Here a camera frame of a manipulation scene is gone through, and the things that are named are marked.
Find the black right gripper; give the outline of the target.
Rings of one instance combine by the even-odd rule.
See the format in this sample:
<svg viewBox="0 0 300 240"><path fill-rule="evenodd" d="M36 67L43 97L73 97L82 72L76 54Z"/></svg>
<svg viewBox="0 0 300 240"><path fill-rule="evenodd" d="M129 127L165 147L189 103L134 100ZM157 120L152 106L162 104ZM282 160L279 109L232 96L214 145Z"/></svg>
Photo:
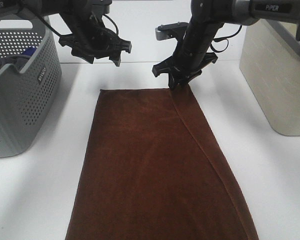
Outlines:
<svg viewBox="0 0 300 240"><path fill-rule="evenodd" d="M217 22L188 22L183 38L176 39L172 56L153 66L154 76L167 73L169 88L176 88L178 84L186 86L202 73L202 68L217 60L214 53L206 56L217 31Z"/></svg>

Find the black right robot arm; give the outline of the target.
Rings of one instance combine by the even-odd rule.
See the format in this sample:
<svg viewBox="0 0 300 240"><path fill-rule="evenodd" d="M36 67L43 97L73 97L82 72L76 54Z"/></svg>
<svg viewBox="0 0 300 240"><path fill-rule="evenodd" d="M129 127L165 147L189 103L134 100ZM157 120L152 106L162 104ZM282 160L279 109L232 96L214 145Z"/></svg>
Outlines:
<svg viewBox="0 0 300 240"><path fill-rule="evenodd" d="M152 68L155 77L168 75L168 87L186 85L202 73L202 69L218 59L216 49L208 52L216 34L225 23L251 26L260 19L297 25L295 38L300 41L300 0L193 0L189 22L160 25L159 41L175 38L172 56Z"/></svg>

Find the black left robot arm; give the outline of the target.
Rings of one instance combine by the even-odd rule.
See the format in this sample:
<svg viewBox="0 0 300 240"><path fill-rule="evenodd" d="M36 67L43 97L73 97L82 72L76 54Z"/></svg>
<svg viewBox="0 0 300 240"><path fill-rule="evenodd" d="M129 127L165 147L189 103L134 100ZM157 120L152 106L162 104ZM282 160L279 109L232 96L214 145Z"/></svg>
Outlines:
<svg viewBox="0 0 300 240"><path fill-rule="evenodd" d="M15 15L24 20L39 19L59 37L61 46L71 48L71 55L92 64L109 58L116 66L123 51L131 53L132 43L119 37L119 31L106 28L103 17L110 12L110 0L0 0L0 18ZM61 16L70 34L59 34L45 16Z"/></svg>

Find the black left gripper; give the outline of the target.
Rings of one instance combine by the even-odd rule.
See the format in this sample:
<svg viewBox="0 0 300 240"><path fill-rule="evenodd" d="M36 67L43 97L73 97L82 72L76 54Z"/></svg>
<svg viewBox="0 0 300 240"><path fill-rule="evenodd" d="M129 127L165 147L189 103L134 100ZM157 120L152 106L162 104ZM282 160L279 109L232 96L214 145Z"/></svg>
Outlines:
<svg viewBox="0 0 300 240"><path fill-rule="evenodd" d="M69 12L60 16L71 34L60 36L58 42L63 47L70 47L73 56L89 64L93 64L95 59L109 58L119 67L122 51L131 53L132 43L119 37L119 28L108 14L90 13L84 20Z"/></svg>

